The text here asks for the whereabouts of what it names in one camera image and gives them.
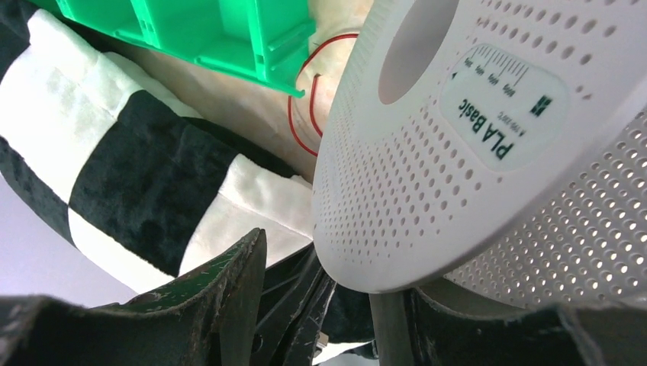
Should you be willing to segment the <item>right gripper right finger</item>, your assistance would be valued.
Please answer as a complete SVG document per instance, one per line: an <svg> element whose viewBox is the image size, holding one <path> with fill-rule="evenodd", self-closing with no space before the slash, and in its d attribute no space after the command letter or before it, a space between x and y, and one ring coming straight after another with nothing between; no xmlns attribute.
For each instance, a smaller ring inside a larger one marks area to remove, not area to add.
<svg viewBox="0 0 647 366"><path fill-rule="evenodd" d="M646 299L523 310L439 279L370 296L382 365L644 365Z"/></svg>

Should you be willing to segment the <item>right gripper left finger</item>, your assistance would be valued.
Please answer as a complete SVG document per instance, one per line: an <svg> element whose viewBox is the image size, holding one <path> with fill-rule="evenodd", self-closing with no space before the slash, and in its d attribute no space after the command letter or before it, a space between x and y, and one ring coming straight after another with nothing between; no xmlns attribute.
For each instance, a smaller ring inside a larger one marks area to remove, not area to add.
<svg viewBox="0 0 647 366"><path fill-rule="evenodd" d="M3 365L248 365L266 266L253 229L224 254L126 303L1 299Z"/></svg>

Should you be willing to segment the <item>grey filament spool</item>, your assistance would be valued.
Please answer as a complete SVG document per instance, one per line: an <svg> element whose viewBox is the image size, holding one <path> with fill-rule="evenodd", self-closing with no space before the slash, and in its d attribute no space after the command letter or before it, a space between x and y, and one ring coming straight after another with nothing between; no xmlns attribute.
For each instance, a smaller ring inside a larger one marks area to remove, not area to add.
<svg viewBox="0 0 647 366"><path fill-rule="evenodd" d="M314 174L314 245L369 294L646 302L646 3L376 1Z"/></svg>

